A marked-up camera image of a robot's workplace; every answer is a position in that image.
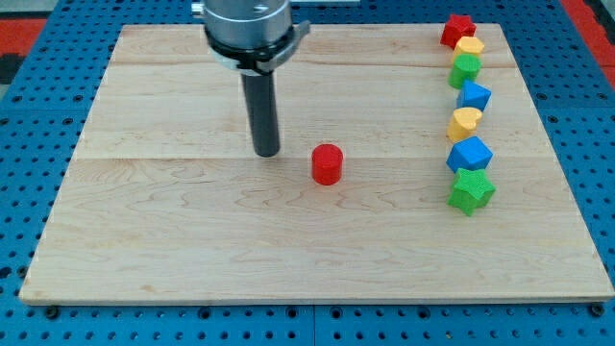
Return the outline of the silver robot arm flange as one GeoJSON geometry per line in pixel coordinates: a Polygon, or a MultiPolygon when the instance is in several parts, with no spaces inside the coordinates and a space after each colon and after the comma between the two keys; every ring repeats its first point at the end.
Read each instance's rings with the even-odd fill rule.
{"type": "Polygon", "coordinates": [[[310,33],[294,24],[289,0],[203,0],[201,14],[214,59],[247,76],[266,76],[288,62],[310,33]]]}

